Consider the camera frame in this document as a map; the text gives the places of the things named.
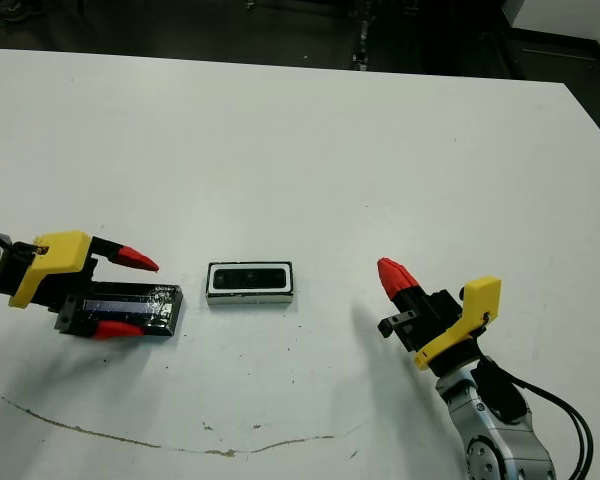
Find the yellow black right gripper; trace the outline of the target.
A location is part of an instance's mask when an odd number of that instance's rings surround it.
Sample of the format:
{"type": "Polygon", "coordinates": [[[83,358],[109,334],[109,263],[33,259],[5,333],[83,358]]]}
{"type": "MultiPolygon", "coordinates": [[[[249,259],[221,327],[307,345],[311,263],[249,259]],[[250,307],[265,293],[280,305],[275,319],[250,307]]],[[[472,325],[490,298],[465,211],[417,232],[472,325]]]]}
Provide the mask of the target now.
{"type": "Polygon", "coordinates": [[[426,293],[407,269],[389,258],[378,260],[381,284],[399,312],[381,320],[383,337],[395,334],[414,354],[420,370],[453,370],[478,358],[476,338],[499,312],[501,280],[471,281],[457,302],[446,290],[426,293]]]}

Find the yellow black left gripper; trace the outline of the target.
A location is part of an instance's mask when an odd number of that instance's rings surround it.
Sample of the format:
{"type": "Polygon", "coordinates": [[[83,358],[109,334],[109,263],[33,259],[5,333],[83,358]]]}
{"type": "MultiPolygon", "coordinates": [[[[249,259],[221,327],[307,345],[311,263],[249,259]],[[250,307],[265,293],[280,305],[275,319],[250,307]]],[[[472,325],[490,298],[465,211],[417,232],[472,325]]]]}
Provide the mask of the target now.
{"type": "MultiPolygon", "coordinates": [[[[67,303],[85,293],[93,276],[93,253],[109,262],[128,268],[157,272],[159,266],[137,250],[94,238],[82,231],[45,234],[34,240],[34,256],[24,271],[8,305],[24,309],[30,304],[46,307],[59,314],[67,303]]],[[[144,330],[125,322],[101,320],[83,324],[74,331],[75,336],[95,340],[144,336],[144,330]]]]}

